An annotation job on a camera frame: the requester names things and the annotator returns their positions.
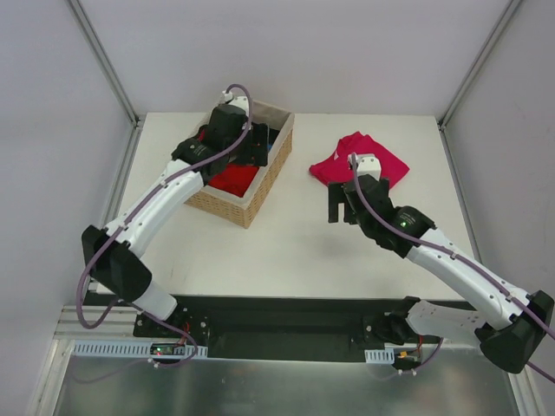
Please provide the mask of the magenta t shirt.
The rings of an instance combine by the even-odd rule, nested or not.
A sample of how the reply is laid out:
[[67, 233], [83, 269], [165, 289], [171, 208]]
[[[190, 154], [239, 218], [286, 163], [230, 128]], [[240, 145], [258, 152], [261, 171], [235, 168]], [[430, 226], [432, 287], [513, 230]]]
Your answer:
[[382, 176], [388, 179], [390, 188], [393, 188], [409, 172], [409, 167], [385, 146], [368, 134], [355, 132], [341, 138], [337, 142], [336, 149], [327, 159], [310, 166], [309, 174], [325, 186], [331, 182], [350, 181], [353, 174], [348, 158], [352, 153], [376, 156], [381, 164]]

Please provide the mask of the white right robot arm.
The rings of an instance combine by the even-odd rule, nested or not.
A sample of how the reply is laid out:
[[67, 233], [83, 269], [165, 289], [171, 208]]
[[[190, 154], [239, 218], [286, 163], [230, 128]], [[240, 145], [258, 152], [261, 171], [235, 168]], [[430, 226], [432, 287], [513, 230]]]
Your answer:
[[389, 182], [366, 174], [328, 186], [328, 220], [360, 227], [384, 250], [422, 267], [462, 296], [471, 309], [442, 307], [407, 296], [372, 325], [382, 341], [402, 345], [417, 335], [431, 335], [478, 348], [496, 367], [518, 374], [545, 336], [554, 301], [496, 276], [468, 258], [416, 208], [393, 205]]

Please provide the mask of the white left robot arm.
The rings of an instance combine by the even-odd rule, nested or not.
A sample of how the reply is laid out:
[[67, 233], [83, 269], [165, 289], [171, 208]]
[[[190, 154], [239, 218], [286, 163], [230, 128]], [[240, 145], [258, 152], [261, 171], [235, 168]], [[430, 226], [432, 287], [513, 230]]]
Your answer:
[[161, 288], [140, 260], [160, 227], [235, 159], [251, 154], [252, 101], [225, 94], [200, 132], [173, 151], [157, 181], [140, 200], [102, 229], [90, 225], [82, 233], [86, 266], [82, 277], [93, 277], [118, 300], [132, 303], [153, 317], [165, 337], [176, 336], [183, 316], [177, 300]]

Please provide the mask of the red t shirt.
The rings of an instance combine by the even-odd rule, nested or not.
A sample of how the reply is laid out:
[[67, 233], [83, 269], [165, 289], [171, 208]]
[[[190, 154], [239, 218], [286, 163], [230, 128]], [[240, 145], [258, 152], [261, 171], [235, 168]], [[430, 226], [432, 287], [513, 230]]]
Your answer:
[[258, 166], [229, 164], [222, 173], [216, 175], [209, 182], [209, 186], [242, 198], [250, 187], [258, 170]]

